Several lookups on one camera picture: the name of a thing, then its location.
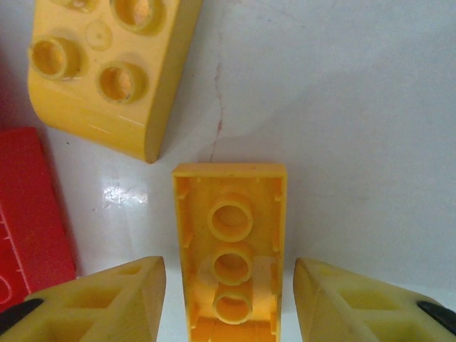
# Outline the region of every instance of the red lego brick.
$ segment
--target red lego brick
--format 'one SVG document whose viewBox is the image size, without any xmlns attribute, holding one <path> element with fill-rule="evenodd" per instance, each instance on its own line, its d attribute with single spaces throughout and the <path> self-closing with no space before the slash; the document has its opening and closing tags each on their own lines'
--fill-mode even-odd
<svg viewBox="0 0 456 342">
<path fill-rule="evenodd" d="M 75 277 L 35 129 L 0 133 L 0 311 Z"/>
</svg>

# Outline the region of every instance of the plastic toy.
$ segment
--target plastic toy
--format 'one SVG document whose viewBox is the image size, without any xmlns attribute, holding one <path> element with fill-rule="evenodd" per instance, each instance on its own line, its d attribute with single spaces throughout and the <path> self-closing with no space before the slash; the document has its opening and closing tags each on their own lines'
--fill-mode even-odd
<svg viewBox="0 0 456 342">
<path fill-rule="evenodd" d="M 173 177 L 189 340 L 280 341 L 286 168 L 182 164 Z"/>
<path fill-rule="evenodd" d="M 36 131 L 0 133 L 0 312 L 75 277 Z"/>
<path fill-rule="evenodd" d="M 157 159 L 202 0 L 37 0 L 28 91 L 46 124 Z"/>
</svg>

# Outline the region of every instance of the yellow plastic brick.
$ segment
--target yellow plastic brick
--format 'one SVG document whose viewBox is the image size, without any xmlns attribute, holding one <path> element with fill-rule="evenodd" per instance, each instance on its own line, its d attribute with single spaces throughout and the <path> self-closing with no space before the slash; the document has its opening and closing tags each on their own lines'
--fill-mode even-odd
<svg viewBox="0 0 456 342">
<path fill-rule="evenodd" d="M 183 164 L 173 172 L 191 342 L 279 342 L 286 168 Z"/>
<path fill-rule="evenodd" d="M 36 0 L 28 91 L 46 124 L 157 159 L 202 0 Z"/>
</svg>

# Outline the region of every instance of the lego stud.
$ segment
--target lego stud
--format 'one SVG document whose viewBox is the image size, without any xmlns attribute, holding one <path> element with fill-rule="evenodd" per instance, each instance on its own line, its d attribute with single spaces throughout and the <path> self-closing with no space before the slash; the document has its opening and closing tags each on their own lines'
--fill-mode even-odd
<svg viewBox="0 0 456 342">
<path fill-rule="evenodd" d="M 33 69 L 49 80 L 73 77 L 79 69 L 78 49 L 64 38 L 38 37 L 31 44 L 28 54 Z"/>
<path fill-rule="evenodd" d="M 131 103 L 143 94 L 143 72 L 138 66 L 130 63 L 110 62 L 100 69 L 97 87 L 108 102 Z"/>
<path fill-rule="evenodd" d="M 160 0 L 110 0 L 114 19 L 124 29 L 147 33 L 160 21 Z"/>
<path fill-rule="evenodd" d="M 5 304 L 11 300 L 13 289 L 9 282 L 0 275 L 0 304 Z"/>
</svg>

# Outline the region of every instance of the white table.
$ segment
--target white table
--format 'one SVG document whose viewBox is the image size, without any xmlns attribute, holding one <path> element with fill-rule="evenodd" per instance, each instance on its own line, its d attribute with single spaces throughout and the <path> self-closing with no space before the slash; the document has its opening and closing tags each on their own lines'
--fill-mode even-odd
<svg viewBox="0 0 456 342">
<path fill-rule="evenodd" d="M 154 165 L 34 117 L 32 16 L 32 0 L 0 4 L 0 123 L 40 128 L 81 274 L 165 257 L 158 341 L 187 335 L 170 175 L 179 162 L 288 166 L 283 341 L 299 340 L 297 256 L 456 308 L 454 0 L 206 0 Z"/>
</svg>

